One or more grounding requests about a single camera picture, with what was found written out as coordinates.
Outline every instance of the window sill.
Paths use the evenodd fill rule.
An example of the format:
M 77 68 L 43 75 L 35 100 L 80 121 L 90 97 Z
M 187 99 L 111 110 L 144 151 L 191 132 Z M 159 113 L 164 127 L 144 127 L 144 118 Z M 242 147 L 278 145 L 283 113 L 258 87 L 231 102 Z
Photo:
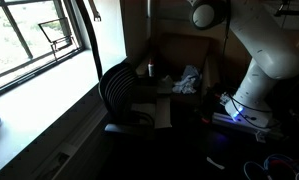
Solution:
M 0 170 L 98 83 L 96 72 L 87 50 L 0 96 Z

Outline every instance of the window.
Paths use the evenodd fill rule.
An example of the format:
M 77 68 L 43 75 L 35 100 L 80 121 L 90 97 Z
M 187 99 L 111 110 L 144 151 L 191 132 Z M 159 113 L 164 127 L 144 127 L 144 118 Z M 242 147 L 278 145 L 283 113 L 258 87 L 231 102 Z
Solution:
M 80 52 L 83 47 L 70 9 L 72 6 L 68 3 L 70 1 L 0 0 L 0 92 Z M 68 24 L 59 23 L 59 19 L 66 19 Z M 57 46 L 57 58 L 52 43 L 39 27 L 50 21 L 44 24 L 50 34 L 73 32 L 69 40 Z

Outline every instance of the black cable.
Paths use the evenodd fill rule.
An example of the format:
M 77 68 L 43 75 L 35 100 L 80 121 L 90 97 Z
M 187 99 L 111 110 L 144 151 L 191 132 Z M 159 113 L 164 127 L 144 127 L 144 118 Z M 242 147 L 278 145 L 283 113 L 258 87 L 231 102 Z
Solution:
M 223 48 L 222 48 L 222 54 L 221 54 L 221 59 L 222 59 L 222 68 L 221 70 L 224 72 L 224 64 L 225 64 L 225 51 L 226 51 L 226 46 L 227 46 L 227 40 L 228 40 L 228 35 L 229 35 L 229 29 L 230 29 L 230 20 L 231 20 L 231 0 L 226 1 L 227 5 L 227 22 L 226 22 L 226 30 L 225 30 L 225 38 L 224 38 L 224 43 L 223 43 Z M 224 84 L 226 84 L 226 74 L 222 73 L 222 81 Z
M 235 107 L 236 111 L 239 113 L 239 115 L 240 115 L 245 121 L 247 121 L 249 124 L 251 124 L 252 126 L 254 126 L 254 127 L 256 127 L 256 128 L 260 128 L 260 129 L 270 129 L 270 128 L 279 126 L 279 125 L 281 124 L 281 123 L 276 123 L 276 124 L 274 124 L 274 125 L 272 125 L 272 126 L 268 126 L 268 127 L 261 127 L 261 126 L 255 125 L 255 124 L 253 124 L 252 122 L 250 122 L 250 121 L 249 121 L 243 114 L 241 114 L 241 112 L 240 112 L 240 111 L 238 110 L 238 108 L 236 107 L 236 105 L 235 105 L 233 99 L 231 99 L 231 101 L 232 101 L 232 104 L 233 104 L 233 106 Z
M 231 100 L 235 101 L 236 103 L 240 104 L 241 106 L 243 106 L 243 107 L 245 107 L 245 108 L 248 108 L 248 109 L 251 109 L 251 110 L 254 110 L 254 111 L 264 112 L 264 113 L 272 113 L 272 111 L 269 111 L 269 110 L 260 110 L 260 109 L 255 109 L 255 108 L 246 106 L 246 105 L 242 104 L 241 102 L 237 101 L 237 100 L 236 100 L 235 98 L 233 98 L 230 94 L 228 94 L 228 96 L 230 97 Z
M 287 10 L 289 10 L 289 6 L 290 6 L 290 0 L 288 1 Z M 287 15 L 285 15 L 285 17 L 283 18 L 283 21 L 282 21 L 282 24 L 281 24 L 282 29 L 283 29 L 283 26 L 285 25 L 286 18 L 287 18 Z
M 87 29 L 89 41 L 91 44 L 92 55 L 93 55 L 94 62 L 95 62 L 96 68 L 97 68 L 98 80 L 100 81 L 103 74 L 102 74 L 102 65 L 101 65 L 101 60 L 100 60 L 100 55 L 99 55 L 99 48 L 98 48 L 96 33 L 93 29 L 92 22 L 89 18 L 89 14 L 88 14 L 87 8 L 85 6 L 85 3 L 82 0 L 76 0 L 76 3 L 78 6 L 78 9 L 80 11 L 80 14 L 82 16 L 85 27 Z

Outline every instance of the red object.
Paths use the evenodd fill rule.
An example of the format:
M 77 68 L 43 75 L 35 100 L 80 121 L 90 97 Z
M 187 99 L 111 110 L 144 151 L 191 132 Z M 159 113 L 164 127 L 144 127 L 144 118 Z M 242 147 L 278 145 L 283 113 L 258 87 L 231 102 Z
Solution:
M 216 96 L 217 98 L 221 98 L 221 95 L 219 95 L 219 94 L 215 94 L 215 96 Z
M 273 160 L 270 162 L 272 165 L 284 165 L 286 167 L 288 167 L 289 169 L 291 169 L 294 173 L 295 173 L 295 170 L 293 169 L 293 167 L 291 166 L 291 164 L 285 162 L 285 161 L 282 161 L 282 160 Z
M 210 123 L 210 120 L 209 119 L 205 119 L 205 118 L 201 118 L 201 121 L 203 123 L 206 123 L 206 124 L 209 124 Z

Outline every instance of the black office chair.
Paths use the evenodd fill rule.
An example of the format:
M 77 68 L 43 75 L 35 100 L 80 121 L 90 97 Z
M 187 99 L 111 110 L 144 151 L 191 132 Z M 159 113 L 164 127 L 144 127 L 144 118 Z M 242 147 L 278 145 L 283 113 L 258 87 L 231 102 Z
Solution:
M 109 69 L 100 79 L 100 96 L 111 116 L 105 131 L 150 138 L 154 131 L 154 117 L 132 110 L 138 76 L 131 64 L 122 62 Z

